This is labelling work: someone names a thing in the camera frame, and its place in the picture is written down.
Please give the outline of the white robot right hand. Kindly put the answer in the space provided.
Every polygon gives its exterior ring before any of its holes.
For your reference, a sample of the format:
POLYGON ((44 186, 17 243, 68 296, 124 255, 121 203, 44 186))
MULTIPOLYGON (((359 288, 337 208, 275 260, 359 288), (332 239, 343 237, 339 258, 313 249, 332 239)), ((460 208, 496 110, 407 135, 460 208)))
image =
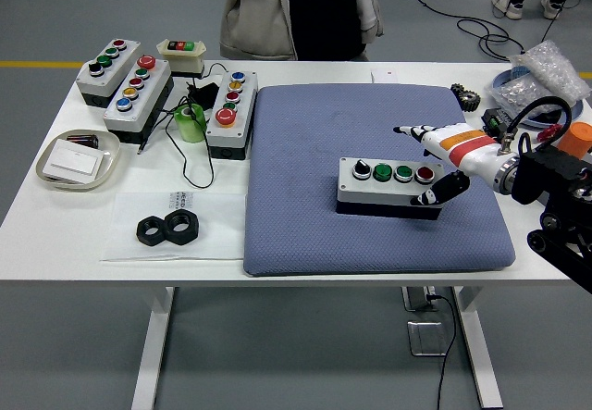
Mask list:
POLYGON ((414 138, 427 154, 456 167, 413 198, 412 205, 442 205, 468 190, 472 177, 480 178, 496 193, 512 191, 510 174, 517 168, 518 156, 513 151, 502 153, 501 145, 482 130, 456 123, 440 128, 397 126, 393 131, 414 138))

